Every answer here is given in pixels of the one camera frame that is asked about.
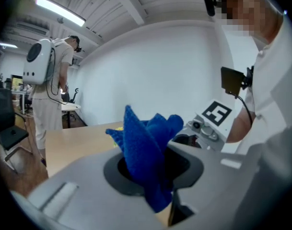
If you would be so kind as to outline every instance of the white shirt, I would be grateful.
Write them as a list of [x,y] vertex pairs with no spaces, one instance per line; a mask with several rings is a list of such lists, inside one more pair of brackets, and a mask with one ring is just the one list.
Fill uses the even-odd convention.
[[33,99],[54,99],[61,100],[60,90],[59,90],[59,72],[60,65],[62,62],[68,62],[69,65],[72,63],[73,58],[73,48],[67,44],[63,39],[53,40],[55,44],[55,68],[53,73],[53,78],[49,80],[48,83],[44,82],[41,85],[36,85],[33,91]]
[[287,16],[274,41],[257,56],[245,103],[256,118],[236,153],[247,154],[252,145],[292,126],[292,22]]

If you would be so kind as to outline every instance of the air conditioner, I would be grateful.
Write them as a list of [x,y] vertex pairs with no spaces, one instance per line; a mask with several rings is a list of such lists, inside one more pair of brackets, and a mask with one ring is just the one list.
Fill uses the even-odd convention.
[[50,37],[50,31],[42,27],[24,22],[16,22],[5,26],[4,33],[40,40]]

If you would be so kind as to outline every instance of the ceiling light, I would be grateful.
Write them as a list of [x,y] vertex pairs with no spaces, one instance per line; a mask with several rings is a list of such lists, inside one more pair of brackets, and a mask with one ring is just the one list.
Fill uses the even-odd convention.
[[57,5],[56,3],[52,1],[36,0],[36,4],[67,18],[68,20],[78,24],[79,26],[82,26],[85,23],[85,20],[83,18],[79,17],[73,12],[70,12],[69,10],[62,7],[61,5]]
[[16,45],[14,44],[5,44],[5,43],[0,43],[1,46],[3,47],[10,47],[10,48],[18,48]]

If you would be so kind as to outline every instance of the man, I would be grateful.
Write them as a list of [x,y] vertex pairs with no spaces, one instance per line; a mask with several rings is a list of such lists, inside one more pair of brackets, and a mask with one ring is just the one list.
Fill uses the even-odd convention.
[[251,35],[261,36],[268,42],[257,56],[253,85],[247,90],[245,99],[253,125],[243,108],[234,120],[227,139],[227,142],[238,142],[245,138],[237,152],[246,154],[251,145],[263,143],[292,125],[292,110],[287,111],[285,107],[289,105],[292,108],[292,97],[287,96],[290,92],[286,89],[292,79],[292,23],[268,0],[219,2],[227,19],[232,19]]
[[46,158],[46,131],[62,129],[61,95],[67,91],[67,70],[72,63],[73,51],[79,47],[80,39],[69,36],[53,41],[55,65],[53,77],[48,82],[34,87],[33,111],[36,128],[36,142],[41,156]]

